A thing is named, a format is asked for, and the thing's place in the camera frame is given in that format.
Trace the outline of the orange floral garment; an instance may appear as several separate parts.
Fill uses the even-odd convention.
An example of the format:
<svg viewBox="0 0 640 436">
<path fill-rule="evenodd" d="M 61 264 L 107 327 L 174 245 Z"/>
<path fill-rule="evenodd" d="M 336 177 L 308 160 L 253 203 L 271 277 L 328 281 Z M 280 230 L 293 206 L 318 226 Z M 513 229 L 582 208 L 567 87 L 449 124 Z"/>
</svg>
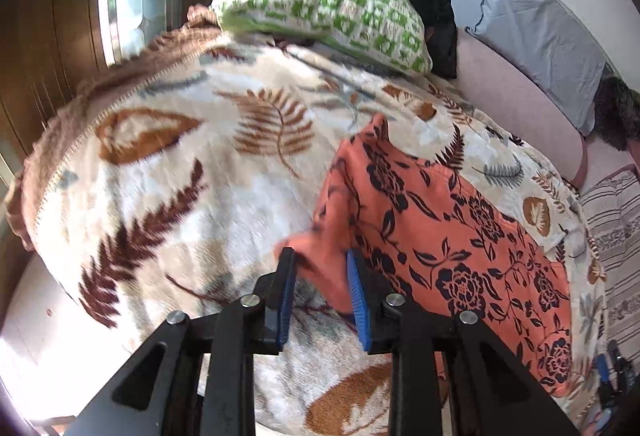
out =
<svg viewBox="0 0 640 436">
<path fill-rule="evenodd" d="M 382 115 L 340 144 L 310 229 L 288 245 L 341 315 L 352 311 L 346 256 L 355 248 L 424 309 L 475 313 L 549 394 L 566 395 L 572 337 L 564 265 L 451 169 L 395 148 Z"/>
</svg>

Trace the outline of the striped floral pillow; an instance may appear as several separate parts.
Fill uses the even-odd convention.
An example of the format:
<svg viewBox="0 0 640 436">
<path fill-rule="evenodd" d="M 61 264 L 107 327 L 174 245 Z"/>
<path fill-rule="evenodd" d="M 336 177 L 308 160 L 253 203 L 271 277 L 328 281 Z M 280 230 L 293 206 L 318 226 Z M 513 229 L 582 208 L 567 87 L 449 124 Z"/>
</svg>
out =
<svg viewBox="0 0 640 436">
<path fill-rule="evenodd" d="M 639 363 L 639 178 L 632 170 L 608 177 L 581 198 L 604 277 L 608 339 Z"/>
</svg>

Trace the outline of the leaf-patterned fleece blanket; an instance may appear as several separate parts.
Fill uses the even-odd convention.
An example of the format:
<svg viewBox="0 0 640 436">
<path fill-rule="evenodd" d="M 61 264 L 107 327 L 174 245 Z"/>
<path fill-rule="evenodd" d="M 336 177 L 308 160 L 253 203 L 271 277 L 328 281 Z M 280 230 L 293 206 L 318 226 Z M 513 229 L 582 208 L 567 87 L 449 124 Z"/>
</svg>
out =
<svg viewBox="0 0 640 436">
<path fill-rule="evenodd" d="M 605 330 L 582 208 L 544 154 L 435 76 L 236 38 L 202 14 L 79 89 L 12 182 L 6 219 L 89 317 L 136 347 L 169 312 L 217 312 L 274 269 L 310 229 L 338 147 L 375 115 L 395 148 L 451 169 L 564 265 L 570 385 L 562 397 L 544 391 L 582 422 Z M 281 357 L 257 359 L 255 390 L 270 430 L 381 435 L 390 359 L 362 352 L 350 314 L 299 263 L 290 340 Z"/>
</svg>

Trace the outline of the dark furry cushion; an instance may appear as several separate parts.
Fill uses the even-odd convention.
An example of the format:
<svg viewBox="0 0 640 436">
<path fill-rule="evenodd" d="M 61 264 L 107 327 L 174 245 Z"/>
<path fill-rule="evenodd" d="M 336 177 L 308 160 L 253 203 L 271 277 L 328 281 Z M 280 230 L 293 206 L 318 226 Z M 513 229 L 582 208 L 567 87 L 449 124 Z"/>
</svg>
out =
<svg viewBox="0 0 640 436">
<path fill-rule="evenodd" d="M 639 92 L 618 77 L 601 80 L 594 97 L 594 131 L 618 151 L 626 151 L 629 140 L 639 139 Z"/>
</svg>

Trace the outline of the pink bolster cushion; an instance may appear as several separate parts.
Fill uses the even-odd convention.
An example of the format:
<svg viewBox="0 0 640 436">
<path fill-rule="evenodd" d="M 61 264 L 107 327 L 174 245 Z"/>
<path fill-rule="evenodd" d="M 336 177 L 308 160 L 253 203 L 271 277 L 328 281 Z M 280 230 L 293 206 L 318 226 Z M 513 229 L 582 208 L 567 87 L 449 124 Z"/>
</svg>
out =
<svg viewBox="0 0 640 436">
<path fill-rule="evenodd" d="M 468 32 L 458 35 L 454 87 L 476 108 L 549 159 L 580 188 L 587 174 L 585 140 L 572 123 L 510 62 Z"/>
</svg>

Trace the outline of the grey pillow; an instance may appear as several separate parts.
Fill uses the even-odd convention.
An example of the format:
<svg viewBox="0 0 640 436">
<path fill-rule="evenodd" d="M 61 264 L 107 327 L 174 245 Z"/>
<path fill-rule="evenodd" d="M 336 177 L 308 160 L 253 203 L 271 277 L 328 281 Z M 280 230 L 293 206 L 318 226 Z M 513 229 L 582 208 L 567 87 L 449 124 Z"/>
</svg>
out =
<svg viewBox="0 0 640 436">
<path fill-rule="evenodd" d="M 480 0 L 468 32 L 533 81 L 583 136 L 592 133 L 594 98 L 611 67 L 560 0 Z"/>
</svg>

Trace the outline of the green checkered pillow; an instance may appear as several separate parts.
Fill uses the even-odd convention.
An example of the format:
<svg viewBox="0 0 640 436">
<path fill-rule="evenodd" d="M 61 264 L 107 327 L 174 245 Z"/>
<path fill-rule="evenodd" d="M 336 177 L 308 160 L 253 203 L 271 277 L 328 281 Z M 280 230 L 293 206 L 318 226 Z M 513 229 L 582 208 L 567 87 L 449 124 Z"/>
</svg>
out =
<svg viewBox="0 0 640 436">
<path fill-rule="evenodd" d="M 431 72 L 425 27 L 409 0 L 213 0 L 226 32 L 302 37 L 408 76 Z"/>
</svg>

